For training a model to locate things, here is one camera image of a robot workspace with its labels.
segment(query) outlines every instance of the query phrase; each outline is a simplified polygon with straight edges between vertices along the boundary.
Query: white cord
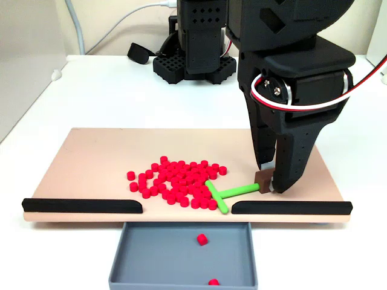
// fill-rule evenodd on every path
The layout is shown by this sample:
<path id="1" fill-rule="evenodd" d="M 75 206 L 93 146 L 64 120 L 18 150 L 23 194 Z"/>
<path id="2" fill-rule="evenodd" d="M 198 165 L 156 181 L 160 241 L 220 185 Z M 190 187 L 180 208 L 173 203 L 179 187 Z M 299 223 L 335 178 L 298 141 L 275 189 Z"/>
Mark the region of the white cord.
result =
<path id="1" fill-rule="evenodd" d="M 109 34 L 110 32 L 113 31 L 113 29 L 115 29 L 115 27 L 118 26 L 119 23 L 121 23 L 125 18 L 127 18 L 129 15 L 143 9 L 143 8 L 147 8 L 147 7 L 152 7 L 152 6 L 167 6 L 169 8 L 176 8 L 177 7 L 177 0 L 169 0 L 169 1 L 161 1 L 161 2 L 158 2 L 158 3 L 150 3 L 150 4 L 145 4 L 145 5 L 142 5 L 142 6 L 139 6 L 137 7 L 136 9 L 130 11 L 129 13 L 127 13 L 124 17 L 122 17 L 116 24 L 114 24 L 114 26 L 112 28 L 110 28 L 110 30 L 100 39 L 98 40 L 98 42 L 96 44 L 94 44 L 87 52 L 86 54 L 89 54 L 93 49 L 95 49 L 95 47 L 101 43 L 101 41 L 103 41 Z"/>
<path id="2" fill-rule="evenodd" d="M 384 66 L 381 66 L 374 74 L 377 74 L 383 70 Z M 306 106 L 294 106 L 294 105 L 285 105 L 276 103 L 275 101 L 270 101 L 267 98 L 265 98 L 263 95 L 260 95 L 258 91 L 255 88 L 255 83 L 262 77 L 262 74 L 258 75 L 251 85 L 251 90 L 253 93 L 253 96 L 255 98 L 258 98 L 259 100 L 263 101 L 264 103 L 267 103 L 270 106 L 274 106 L 275 108 L 279 109 L 289 109 L 289 110 L 297 110 L 297 111 L 310 111 L 310 110 L 317 110 L 317 109 L 323 109 L 332 105 L 336 105 L 350 97 L 350 93 L 352 94 L 355 92 L 359 87 L 353 89 L 352 91 L 344 93 L 341 97 L 336 98 L 332 101 L 328 101 L 326 103 L 316 104 L 316 105 L 306 105 Z"/>

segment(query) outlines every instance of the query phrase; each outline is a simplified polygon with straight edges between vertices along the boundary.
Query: beige tabletop board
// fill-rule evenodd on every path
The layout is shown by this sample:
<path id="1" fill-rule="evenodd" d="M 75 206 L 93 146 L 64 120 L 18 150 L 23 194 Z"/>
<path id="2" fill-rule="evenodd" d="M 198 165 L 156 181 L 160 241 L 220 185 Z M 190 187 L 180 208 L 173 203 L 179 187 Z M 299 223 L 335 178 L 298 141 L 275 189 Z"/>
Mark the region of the beige tabletop board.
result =
<path id="1" fill-rule="evenodd" d="M 143 199 L 130 192 L 126 172 L 138 173 L 159 163 L 208 160 L 228 168 L 213 181 L 217 190 L 254 182 L 258 170 L 248 129 L 87 129 L 74 128 L 37 187 L 33 198 L 134 199 L 142 214 L 24 213 L 26 221 L 107 222 L 346 222 L 350 215 L 222 214 L 168 205 L 161 195 Z M 312 150 L 302 178 L 283 194 L 248 193 L 225 199 L 230 211 L 238 201 L 343 201 L 320 153 Z"/>

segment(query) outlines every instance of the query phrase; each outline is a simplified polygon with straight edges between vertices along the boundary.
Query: green t-shaped piece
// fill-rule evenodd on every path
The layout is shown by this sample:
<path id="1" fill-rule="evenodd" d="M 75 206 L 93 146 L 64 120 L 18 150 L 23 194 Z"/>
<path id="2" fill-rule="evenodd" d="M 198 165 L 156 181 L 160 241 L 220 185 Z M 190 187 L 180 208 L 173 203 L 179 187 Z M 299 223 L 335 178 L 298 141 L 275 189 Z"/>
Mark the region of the green t-shaped piece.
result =
<path id="1" fill-rule="evenodd" d="M 217 191 L 215 186 L 213 186 L 212 182 L 209 180 L 206 181 L 206 185 L 212 194 L 212 198 L 214 198 L 214 200 L 216 200 L 216 202 L 218 203 L 218 208 L 224 214 L 229 212 L 229 208 L 223 201 L 224 198 L 231 198 L 232 196 L 243 195 L 249 192 L 257 192 L 259 190 L 258 183 L 223 190 L 222 192 Z"/>
<path id="2" fill-rule="evenodd" d="M 216 190 L 215 186 L 213 186 L 212 182 L 207 180 L 205 182 L 205 185 L 207 185 L 208 190 L 211 192 L 212 198 L 214 198 L 214 200 L 216 200 L 216 202 L 218 203 L 218 208 L 220 209 L 220 211 L 224 214 L 228 213 L 229 208 L 224 203 L 222 197 L 220 196 L 220 193 Z"/>

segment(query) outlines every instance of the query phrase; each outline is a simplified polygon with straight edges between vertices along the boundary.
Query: white table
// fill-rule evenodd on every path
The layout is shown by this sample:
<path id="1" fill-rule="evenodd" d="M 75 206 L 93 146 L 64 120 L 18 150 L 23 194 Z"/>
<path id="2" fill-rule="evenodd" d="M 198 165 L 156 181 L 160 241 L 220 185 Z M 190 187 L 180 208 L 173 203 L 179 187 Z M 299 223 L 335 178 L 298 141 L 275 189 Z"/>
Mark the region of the white table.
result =
<path id="1" fill-rule="evenodd" d="M 355 82 L 371 69 L 358 57 Z M 353 202 L 351 221 L 254 225 L 260 290 L 386 285 L 387 86 L 380 79 L 363 85 L 317 141 L 344 199 Z M 63 77 L 0 144 L 1 289 L 108 289 L 122 224 L 22 218 L 23 198 L 33 194 L 72 127 L 249 128 L 249 119 L 236 74 L 222 85 L 168 85 L 151 64 L 124 56 L 69 56 Z"/>

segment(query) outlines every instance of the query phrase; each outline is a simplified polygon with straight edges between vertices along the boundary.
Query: gray tray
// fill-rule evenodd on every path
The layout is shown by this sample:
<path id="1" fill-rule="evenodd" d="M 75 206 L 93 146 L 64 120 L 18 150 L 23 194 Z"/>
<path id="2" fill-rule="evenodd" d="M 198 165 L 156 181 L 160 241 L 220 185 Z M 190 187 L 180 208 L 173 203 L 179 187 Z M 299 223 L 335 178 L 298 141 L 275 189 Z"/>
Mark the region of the gray tray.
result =
<path id="1" fill-rule="evenodd" d="M 209 243 L 196 238 L 205 234 Z M 250 223 L 127 222 L 109 277 L 111 290 L 257 289 Z"/>

